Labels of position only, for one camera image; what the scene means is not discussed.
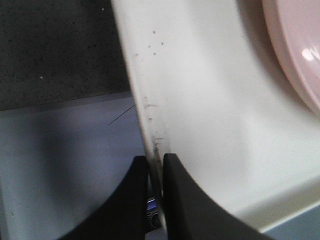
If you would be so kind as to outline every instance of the thin black line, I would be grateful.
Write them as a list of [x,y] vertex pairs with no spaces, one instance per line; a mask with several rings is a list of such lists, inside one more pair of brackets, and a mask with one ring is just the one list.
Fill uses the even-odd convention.
[[132,105],[132,106],[129,107],[127,110],[125,110],[120,116],[117,116],[112,122],[110,122],[110,123],[108,124],[108,126],[111,125],[111,124],[113,124],[116,120],[118,120],[123,114],[125,114],[126,112],[128,112],[128,111],[129,111],[130,109],[132,109],[134,106],[135,106],[135,105]]

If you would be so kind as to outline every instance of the gray speckled surface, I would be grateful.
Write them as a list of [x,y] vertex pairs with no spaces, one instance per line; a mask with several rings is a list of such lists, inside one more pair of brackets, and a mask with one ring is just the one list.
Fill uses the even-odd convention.
[[0,110],[129,89],[109,0],[0,1]]

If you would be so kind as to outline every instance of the pink plate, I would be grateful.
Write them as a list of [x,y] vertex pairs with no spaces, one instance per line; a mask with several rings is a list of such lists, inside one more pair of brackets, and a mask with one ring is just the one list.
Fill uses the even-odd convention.
[[284,73],[320,116],[320,0],[263,0],[263,9]]

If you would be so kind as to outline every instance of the light blue floor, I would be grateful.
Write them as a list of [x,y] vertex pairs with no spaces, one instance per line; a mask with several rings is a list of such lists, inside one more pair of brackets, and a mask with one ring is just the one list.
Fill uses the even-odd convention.
[[98,208],[144,148],[129,93],[0,112],[3,239],[52,240]]
[[320,240],[320,206],[269,230],[276,240]]

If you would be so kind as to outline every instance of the white plastic tray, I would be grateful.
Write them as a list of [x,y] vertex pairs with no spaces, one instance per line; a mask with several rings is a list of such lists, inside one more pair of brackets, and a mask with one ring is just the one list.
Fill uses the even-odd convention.
[[262,232],[319,204],[320,120],[278,64],[261,1],[112,4],[152,163],[177,153]]

